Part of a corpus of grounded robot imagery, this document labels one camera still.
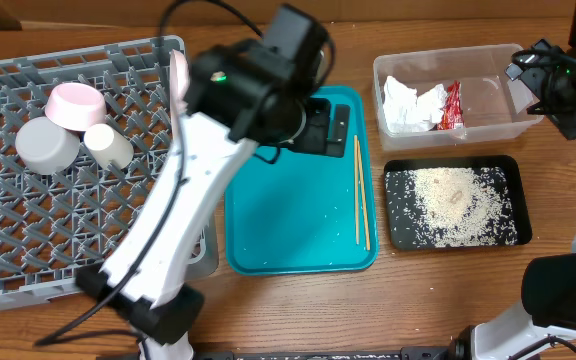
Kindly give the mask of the white napkin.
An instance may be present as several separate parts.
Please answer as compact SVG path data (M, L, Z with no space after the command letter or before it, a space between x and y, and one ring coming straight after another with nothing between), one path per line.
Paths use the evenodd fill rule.
M416 88L388 76L383 91L386 125L394 134L427 132L443 118L448 92L442 84L418 95Z

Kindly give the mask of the red snack wrapper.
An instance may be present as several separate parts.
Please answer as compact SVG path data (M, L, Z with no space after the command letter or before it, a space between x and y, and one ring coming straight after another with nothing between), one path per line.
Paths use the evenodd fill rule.
M464 127L463 111L461 108L461 83L455 81L447 90L443 116L437 125L438 130L453 130Z

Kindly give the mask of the large white plate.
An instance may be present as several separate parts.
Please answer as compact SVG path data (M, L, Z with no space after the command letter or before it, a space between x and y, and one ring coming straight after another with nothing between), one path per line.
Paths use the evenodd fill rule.
M189 65L184 54L172 50L170 53L170 113L172 131L177 133L181 116L186 112L184 96L190 83Z

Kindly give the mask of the white cup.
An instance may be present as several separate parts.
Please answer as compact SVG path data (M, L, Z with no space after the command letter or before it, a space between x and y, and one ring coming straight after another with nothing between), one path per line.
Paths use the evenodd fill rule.
M103 169L111 164L123 169L133 160L134 149L130 141L107 124L90 127L84 133L84 144Z

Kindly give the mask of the small pink-white bowl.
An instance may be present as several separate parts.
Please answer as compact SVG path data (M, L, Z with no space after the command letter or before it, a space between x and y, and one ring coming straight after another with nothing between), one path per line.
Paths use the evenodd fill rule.
M62 83L53 88L44 113L56 125L85 132L105 122L106 102L100 91L81 83Z

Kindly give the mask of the stainless steel bowl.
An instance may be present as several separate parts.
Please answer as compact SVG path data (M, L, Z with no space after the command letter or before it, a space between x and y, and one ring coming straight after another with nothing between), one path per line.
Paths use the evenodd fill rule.
M26 122L15 136L15 150L25 167L40 175L67 169L77 158L80 140L47 117Z

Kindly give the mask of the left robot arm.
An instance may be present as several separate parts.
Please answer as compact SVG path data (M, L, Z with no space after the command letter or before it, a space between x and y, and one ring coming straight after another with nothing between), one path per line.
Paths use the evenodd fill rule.
M261 146L339 156L343 140L309 109L336 60L323 24L280 6L266 29L195 59L167 55L172 140L136 221L76 285L96 309L114 309L144 359L190 359L188 333L204 303L185 282L198 237L239 169Z

